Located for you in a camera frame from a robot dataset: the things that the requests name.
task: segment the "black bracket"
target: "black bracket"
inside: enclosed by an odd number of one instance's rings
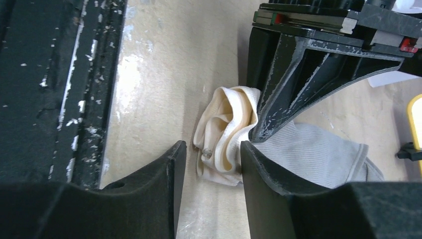
[[[411,161],[419,161],[422,160],[422,150],[415,149],[414,144],[410,142],[400,148],[397,157],[401,159],[408,158]]]

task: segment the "scuffed black surface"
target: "scuffed black surface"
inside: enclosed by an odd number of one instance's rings
[[[174,239],[185,175],[186,143],[107,185],[0,184],[0,238]]]
[[[74,158],[81,167],[74,170],[75,183],[98,186],[125,5],[125,0],[0,2],[1,13],[6,13],[0,18],[6,24],[0,28],[0,182],[66,182]],[[82,23],[72,86],[58,128]],[[90,61],[94,39],[98,48]],[[87,102],[84,114],[79,112],[81,100]],[[71,119],[82,122],[66,126]],[[87,138],[88,127],[97,129],[96,139]],[[79,134],[78,150],[73,151],[71,144]],[[95,160],[86,163],[87,158]]]
[[[347,0],[328,5],[324,1],[270,2],[281,4],[263,3],[260,9],[339,16],[338,11],[351,7],[338,5]],[[347,11],[349,18],[357,20],[350,35],[285,22],[253,23],[247,86],[257,87],[262,94],[257,107],[259,120],[249,134],[252,142],[266,141],[307,108],[362,79],[394,70],[417,72],[419,54],[401,51],[398,46],[371,45],[377,30],[403,38],[422,36],[420,19],[378,7],[382,2],[360,1],[360,7]]]
[[[0,51],[2,182],[46,181],[56,141],[51,119],[58,116],[60,82],[46,94],[39,84],[49,72],[53,38],[61,34],[56,28],[69,12],[61,1],[32,2],[16,1]]]
[[[249,141],[240,151],[252,239],[421,238],[421,183],[327,189],[274,163]]]

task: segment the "crumpled cloth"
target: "crumpled cloth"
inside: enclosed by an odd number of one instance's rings
[[[245,86],[214,91],[193,139],[200,150],[197,173],[201,178],[230,186],[242,182],[240,143],[249,140],[248,133],[258,122],[260,94],[258,89]]]
[[[242,182],[240,143],[258,122],[258,89],[219,87],[202,114],[193,143],[200,150],[199,177],[236,186]],[[350,181],[384,181],[368,158],[368,146],[345,140],[317,126],[293,121],[263,143],[266,157],[313,183],[335,188]]]
[[[327,188],[346,182],[384,181],[369,160],[368,146],[306,123],[287,123],[263,143],[253,144],[267,158]]]

